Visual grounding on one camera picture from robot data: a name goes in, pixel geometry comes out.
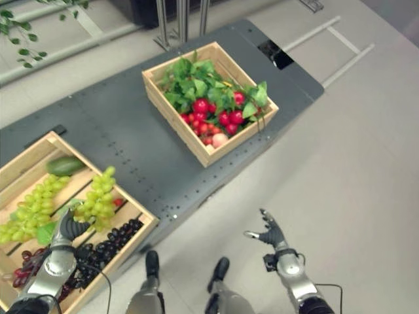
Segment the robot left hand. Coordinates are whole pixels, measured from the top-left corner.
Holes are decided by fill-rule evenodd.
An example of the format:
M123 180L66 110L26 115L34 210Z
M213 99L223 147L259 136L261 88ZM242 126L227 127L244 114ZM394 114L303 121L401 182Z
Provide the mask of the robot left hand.
M73 212L70 209L61 216L59 219L52 240L50 243L51 247L57 247L61 245L72 246L72 242L79 236L81 236L87 229L89 229L89 222L77 222L74 220Z

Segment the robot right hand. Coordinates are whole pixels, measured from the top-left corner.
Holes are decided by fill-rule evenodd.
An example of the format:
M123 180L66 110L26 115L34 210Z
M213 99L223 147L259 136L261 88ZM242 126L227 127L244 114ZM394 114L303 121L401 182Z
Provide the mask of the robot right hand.
M246 230L244 235L250 239L256 239L267 245L271 245L276 252L289 248L285 236L274 217L266 210L259 209L262 219L265 222L265 232L254 232Z

